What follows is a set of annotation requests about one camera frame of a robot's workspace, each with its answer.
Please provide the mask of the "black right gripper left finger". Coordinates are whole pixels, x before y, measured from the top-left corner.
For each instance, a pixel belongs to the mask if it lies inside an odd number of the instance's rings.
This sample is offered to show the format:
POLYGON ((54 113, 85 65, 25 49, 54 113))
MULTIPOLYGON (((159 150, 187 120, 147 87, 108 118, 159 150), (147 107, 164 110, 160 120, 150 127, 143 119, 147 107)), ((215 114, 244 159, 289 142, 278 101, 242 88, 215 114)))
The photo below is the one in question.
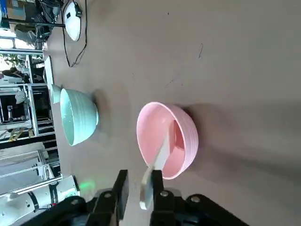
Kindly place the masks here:
POLYGON ((71 196, 57 204, 53 226, 118 226, 129 195, 128 170, 120 170, 113 187, 90 201, 71 196))

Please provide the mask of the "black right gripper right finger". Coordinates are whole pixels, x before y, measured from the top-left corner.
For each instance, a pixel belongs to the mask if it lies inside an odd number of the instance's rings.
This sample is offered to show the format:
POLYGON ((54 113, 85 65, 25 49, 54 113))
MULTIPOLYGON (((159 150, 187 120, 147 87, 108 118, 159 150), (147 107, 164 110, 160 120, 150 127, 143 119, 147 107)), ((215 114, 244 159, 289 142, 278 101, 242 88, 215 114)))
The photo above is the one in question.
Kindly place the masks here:
POLYGON ((162 171, 151 173, 153 211, 151 226, 246 226, 247 223, 202 194, 187 199, 166 190, 162 171))

